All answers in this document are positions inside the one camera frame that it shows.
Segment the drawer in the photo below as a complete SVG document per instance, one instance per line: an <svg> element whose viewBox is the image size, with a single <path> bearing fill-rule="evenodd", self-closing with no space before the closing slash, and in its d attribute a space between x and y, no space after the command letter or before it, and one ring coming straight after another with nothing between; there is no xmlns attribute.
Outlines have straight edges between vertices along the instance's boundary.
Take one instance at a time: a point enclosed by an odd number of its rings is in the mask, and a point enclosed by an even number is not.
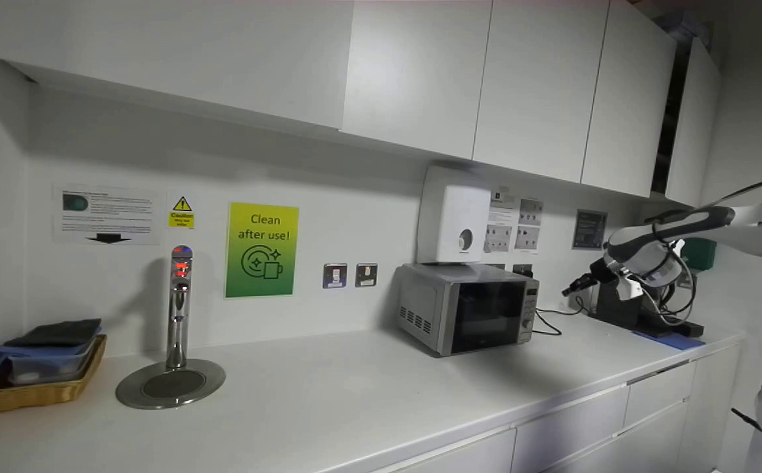
<svg viewBox="0 0 762 473"><path fill-rule="evenodd" d="M609 438L620 430L626 399L626 385L619 385L517 425L513 471L541 471L584 446Z"/></svg>
<svg viewBox="0 0 762 473"><path fill-rule="evenodd" d="M515 430L469 438L378 473L509 473Z"/></svg>
<svg viewBox="0 0 762 473"><path fill-rule="evenodd" d="M658 372L629 382L629 404L624 425L632 425L691 393L695 364L678 362Z"/></svg>

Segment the wall socket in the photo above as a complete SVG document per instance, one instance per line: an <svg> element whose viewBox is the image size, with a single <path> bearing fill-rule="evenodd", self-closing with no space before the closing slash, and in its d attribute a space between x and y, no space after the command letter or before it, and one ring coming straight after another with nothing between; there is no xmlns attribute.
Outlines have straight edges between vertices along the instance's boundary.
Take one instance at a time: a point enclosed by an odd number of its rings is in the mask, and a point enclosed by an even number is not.
<svg viewBox="0 0 762 473"><path fill-rule="evenodd" d="M517 226L515 250L537 250L538 246L538 226Z"/></svg>
<svg viewBox="0 0 762 473"><path fill-rule="evenodd" d="M509 253L513 226L487 226L487 253Z"/></svg>

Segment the kitchen counter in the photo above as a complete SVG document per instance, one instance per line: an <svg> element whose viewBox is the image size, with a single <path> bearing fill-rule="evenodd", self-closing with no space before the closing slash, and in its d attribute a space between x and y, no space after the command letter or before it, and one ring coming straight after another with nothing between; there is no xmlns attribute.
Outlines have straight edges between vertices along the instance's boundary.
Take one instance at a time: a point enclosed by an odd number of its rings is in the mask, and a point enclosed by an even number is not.
<svg viewBox="0 0 762 473"><path fill-rule="evenodd" d="M111 357L73 404L0 414L0 473L375 471L737 342L670 349L587 315L566 336L432 357L366 330L199 349L227 384L181 409L128 409L115 384L148 364Z"/></svg>

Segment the chrome tap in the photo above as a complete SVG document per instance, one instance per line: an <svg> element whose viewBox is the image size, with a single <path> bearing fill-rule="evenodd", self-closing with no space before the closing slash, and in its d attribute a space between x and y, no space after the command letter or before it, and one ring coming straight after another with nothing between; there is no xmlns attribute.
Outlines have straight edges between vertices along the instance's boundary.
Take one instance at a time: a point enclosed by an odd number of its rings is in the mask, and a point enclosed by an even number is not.
<svg viewBox="0 0 762 473"><path fill-rule="evenodd" d="M115 396L138 409L169 409L193 404L227 378L227 370L210 359L190 359L190 303L193 303L193 250L171 250L171 296L169 296L169 359L146 364L126 376Z"/></svg>
<svg viewBox="0 0 762 473"><path fill-rule="evenodd" d="M171 299L169 299L169 370L188 367L193 299L193 250L178 245L171 253Z"/></svg>

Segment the electrical outlet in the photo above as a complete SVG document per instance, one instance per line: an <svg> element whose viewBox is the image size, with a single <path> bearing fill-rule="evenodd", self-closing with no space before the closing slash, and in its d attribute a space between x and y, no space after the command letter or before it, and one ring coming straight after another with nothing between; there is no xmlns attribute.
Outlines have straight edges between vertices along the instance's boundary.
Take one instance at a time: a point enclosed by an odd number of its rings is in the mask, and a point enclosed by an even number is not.
<svg viewBox="0 0 762 473"><path fill-rule="evenodd" d="M517 204L517 224L541 226L541 202L538 200L520 200Z"/></svg>
<svg viewBox="0 0 762 473"><path fill-rule="evenodd" d="M509 253L509 236L513 236L513 226L487 226L487 253Z"/></svg>
<svg viewBox="0 0 762 473"><path fill-rule="evenodd" d="M537 250L538 246L538 226L517 226L515 250Z"/></svg>
<svg viewBox="0 0 762 473"><path fill-rule="evenodd" d="M520 276L531 276L534 278L534 266L531 263L517 263L517 266L513 266L513 274L520 274Z"/></svg>

